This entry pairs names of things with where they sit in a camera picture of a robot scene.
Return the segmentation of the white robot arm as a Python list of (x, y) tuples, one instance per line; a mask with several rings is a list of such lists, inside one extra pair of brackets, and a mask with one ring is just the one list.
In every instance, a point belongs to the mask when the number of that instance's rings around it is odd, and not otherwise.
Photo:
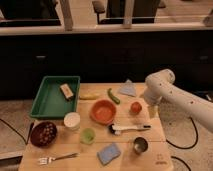
[(213, 133), (213, 103), (173, 85), (175, 74), (163, 69), (145, 78), (143, 98), (150, 106), (158, 105), (162, 98), (179, 106)]

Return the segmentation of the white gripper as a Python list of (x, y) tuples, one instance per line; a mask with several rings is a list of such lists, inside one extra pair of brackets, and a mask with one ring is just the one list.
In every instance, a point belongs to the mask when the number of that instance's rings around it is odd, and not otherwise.
[(146, 101), (148, 105), (148, 112), (150, 118), (155, 118), (158, 115), (158, 107), (155, 105), (158, 105), (162, 99), (160, 95), (157, 95), (153, 91), (146, 89), (143, 93), (143, 98)]

